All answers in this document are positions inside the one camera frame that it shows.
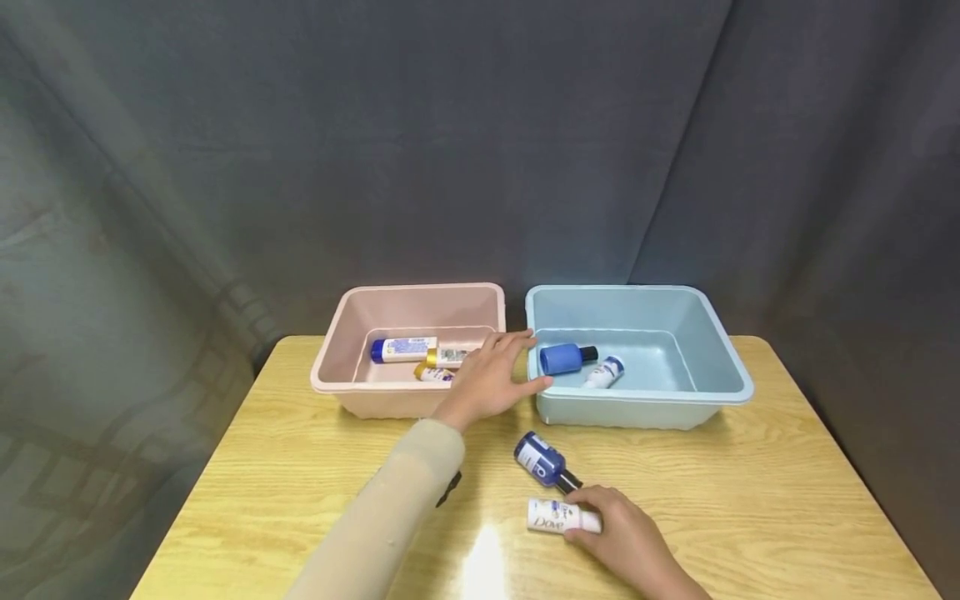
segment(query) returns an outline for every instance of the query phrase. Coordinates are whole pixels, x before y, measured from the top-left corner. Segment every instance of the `beige sleeve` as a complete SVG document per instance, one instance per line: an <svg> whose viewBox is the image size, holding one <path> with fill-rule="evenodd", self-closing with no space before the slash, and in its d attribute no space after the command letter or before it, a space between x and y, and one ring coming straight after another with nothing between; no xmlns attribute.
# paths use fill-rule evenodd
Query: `beige sleeve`
<svg viewBox="0 0 960 600"><path fill-rule="evenodd" d="M333 524L287 592L287 600L379 600L423 518L464 460L460 433L421 420Z"/></svg>

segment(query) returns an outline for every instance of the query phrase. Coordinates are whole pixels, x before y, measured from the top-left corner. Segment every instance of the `pink plastic basin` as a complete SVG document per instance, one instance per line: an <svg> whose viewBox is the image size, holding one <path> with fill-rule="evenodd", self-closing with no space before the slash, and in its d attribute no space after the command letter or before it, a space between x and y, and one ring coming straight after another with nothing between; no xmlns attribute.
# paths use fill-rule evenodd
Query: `pink plastic basin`
<svg viewBox="0 0 960 600"><path fill-rule="evenodd" d="M494 283L353 288L340 299L310 383L361 419L427 417L450 384L418 381L417 363L374 363L373 340L437 336L441 346L479 345L505 328L503 290Z"/></svg>

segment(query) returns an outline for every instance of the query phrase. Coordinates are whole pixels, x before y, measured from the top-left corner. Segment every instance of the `white bottle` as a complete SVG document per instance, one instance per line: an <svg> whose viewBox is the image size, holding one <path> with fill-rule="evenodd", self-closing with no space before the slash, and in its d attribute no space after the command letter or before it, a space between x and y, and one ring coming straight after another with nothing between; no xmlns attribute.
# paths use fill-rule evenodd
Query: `white bottle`
<svg viewBox="0 0 960 600"><path fill-rule="evenodd" d="M374 363L418 363L437 347L437 338L389 338L373 340L370 358Z"/></svg>
<svg viewBox="0 0 960 600"><path fill-rule="evenodd" d="M436 369L460 369L467 355L476 348L431 348L426 353L426 364Z"/></svg>
<svg viewBox="0 0 960 600"><path fill-rule="evenodd" d="M623 363L616 356L608 356L587 375L587 381L580 387L606 390L622 375Z"/></svg>
<svg viewBox="0 0 960 600"><path fill-rule="evenodd" d="M453 371L434 369L425 362L414 367L414 377L420 381L453 381Z"/></svg>
<svg viewBox="0 0 960 600"><path fill-rule="evenodd" d="M567 529L584 529L595 534L603 531L600 515L584 511L575 504L530 498L527 502L527 529L562 534Z"/></svg>

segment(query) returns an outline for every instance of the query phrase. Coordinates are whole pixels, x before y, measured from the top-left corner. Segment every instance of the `small travel bottle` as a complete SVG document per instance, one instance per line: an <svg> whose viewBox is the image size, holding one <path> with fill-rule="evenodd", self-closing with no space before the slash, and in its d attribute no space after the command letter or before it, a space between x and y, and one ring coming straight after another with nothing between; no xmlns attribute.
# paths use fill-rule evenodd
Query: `small travel bottle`
<svg viewBox="0 0 960 600"><path fill-rule="evenodd" d="M432 337L373 340L370 358L374 363L418 363L436 347L437 338Z"/></svg>
<svg viewBox="0 0 960 600"><path fill-rule="evenodd" d="M587 375L582 388L606 390L623 375L623 362L616 356L608 356Z"/></svg>
<svg viewBox="0 0 960 600"><path fill-rule="evenodd" d="M426 352L426 364L438 369L460 369L464 359L474 348L431 348Z"/></svg>
<svg viewBox="0 0 960 600"><path fill-rule="evenodd" d="M414 367L414 377L418 381L453 381L453 371L434 369L425 361Z"/></svg>
<svg viewBox="0 0 960 600"><path fill-rule="evenodd" d="M559 375L564 372L579 371L584 363L592 363L599 358L596 346L579 348L576 344L562 344L540 349L540 368L544 375Z"/></svg>
<svg viewBox="0 0 960 600"><path fill-rule="evenodd" d="M527 529L551 534L562 534L567 529L583 529L599 534L603 532L603 523L600 515L585 511L575 504L530 498L527 502Z"/></svg>
<svg viewBox="0 0 960 600"><path fill-rule="evenodd" d="M530 431L520 438L514 449L514 458L546 488L556 486L564 495L579 490L583 482L566 470L566 459L536 433Z"/></svg>

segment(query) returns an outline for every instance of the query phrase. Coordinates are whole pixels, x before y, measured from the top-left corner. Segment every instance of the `dark blue bottle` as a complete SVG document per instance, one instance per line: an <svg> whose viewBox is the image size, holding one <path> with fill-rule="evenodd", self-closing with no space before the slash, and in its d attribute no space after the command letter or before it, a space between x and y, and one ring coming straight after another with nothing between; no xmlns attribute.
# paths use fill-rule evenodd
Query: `dark blue bottle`
<svg viewBox="0 0 960 600"><path fill-rule="evenodd" d="M541 440L533 431L520 438L514 449L514 458L534 479L546 488L556 486L564 495L579 490L583 482L566 470L563 454Z"/></svg>
<svg viewBox="0 0 960 600"><path fill-rule="evenodd" d="M596 346L560 344L540 349L540 368L544 375L559 375L579 371L584 363L595 362L599 357Z"/></svg>

